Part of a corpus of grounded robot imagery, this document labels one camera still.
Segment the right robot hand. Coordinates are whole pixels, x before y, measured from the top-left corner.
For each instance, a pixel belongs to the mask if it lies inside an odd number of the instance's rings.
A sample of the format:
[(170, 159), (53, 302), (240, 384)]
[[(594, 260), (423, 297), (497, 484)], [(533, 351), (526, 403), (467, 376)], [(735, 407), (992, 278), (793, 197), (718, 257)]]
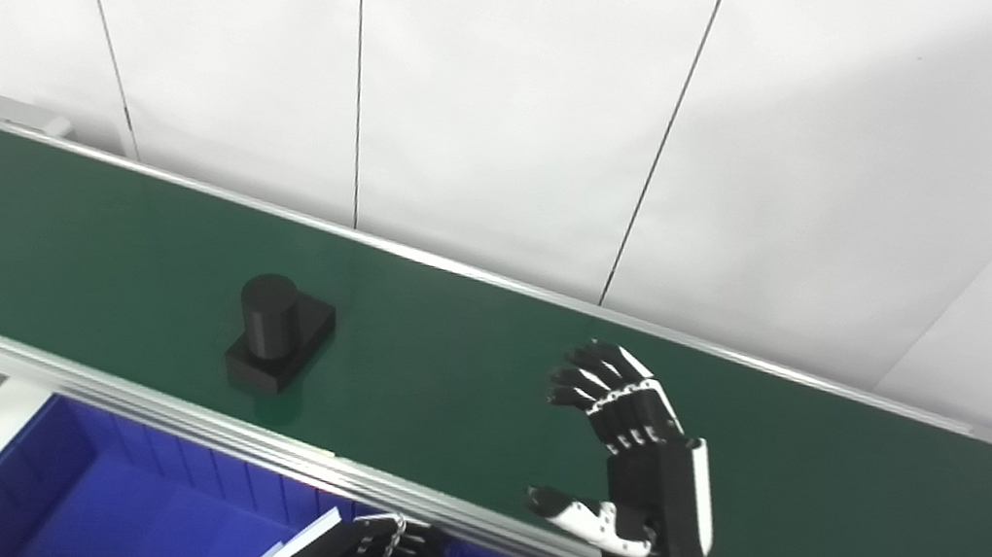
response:
[(708, 445), (687, 434), (663, 384), (632, 353), (593, 339), (550, 376), (547, 401), (578, 408), (605, 447), (606, 499), (528, 488), (530, 510), (602, 557), (707, 557)]

